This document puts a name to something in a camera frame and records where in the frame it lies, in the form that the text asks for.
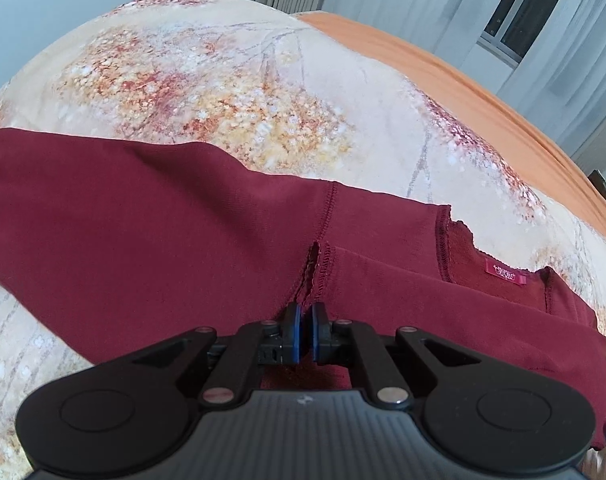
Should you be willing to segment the dark red garment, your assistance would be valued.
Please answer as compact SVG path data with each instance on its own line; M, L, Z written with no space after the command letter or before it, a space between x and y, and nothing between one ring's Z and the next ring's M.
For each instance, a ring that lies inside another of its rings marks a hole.
M321 301L564 382L606 442L606 337L553 270L483 254L445 205L260 174L211 144L0 129L0 285L94 363Z

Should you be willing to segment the orange bed sheet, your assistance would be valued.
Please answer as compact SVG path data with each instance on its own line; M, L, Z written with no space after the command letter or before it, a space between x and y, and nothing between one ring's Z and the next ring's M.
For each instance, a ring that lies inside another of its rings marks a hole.
M297 18L406 75L490 144L527 184L606 237L606 200L588 177L553 140L492 92L430 52L382 30L321 11Z

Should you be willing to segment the white sheer curtain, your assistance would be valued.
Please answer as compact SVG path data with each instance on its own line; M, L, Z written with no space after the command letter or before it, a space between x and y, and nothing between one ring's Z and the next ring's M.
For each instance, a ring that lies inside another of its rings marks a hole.
M559 0L523 60L480 45L500 0L324 0L322 7L427 50L514 108L568 154L606 119L606 0Z

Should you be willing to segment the floral cream quilt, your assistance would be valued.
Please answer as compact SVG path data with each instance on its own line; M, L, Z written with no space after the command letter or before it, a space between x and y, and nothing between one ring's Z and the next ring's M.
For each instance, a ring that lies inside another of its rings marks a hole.
M132 0L0 89L0 129L216 146L268 176L445 205L474 247L553 270L606 337L606 237L527 184L406 75L248 0ZM30 471L21 402L83 358L0 285L0 479Z

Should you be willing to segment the window with dark frame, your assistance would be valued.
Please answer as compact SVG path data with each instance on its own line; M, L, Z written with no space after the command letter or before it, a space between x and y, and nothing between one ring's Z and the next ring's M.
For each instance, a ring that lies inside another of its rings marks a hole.
M480 45L519 64L549 20L559 0L500 0L480 38Z

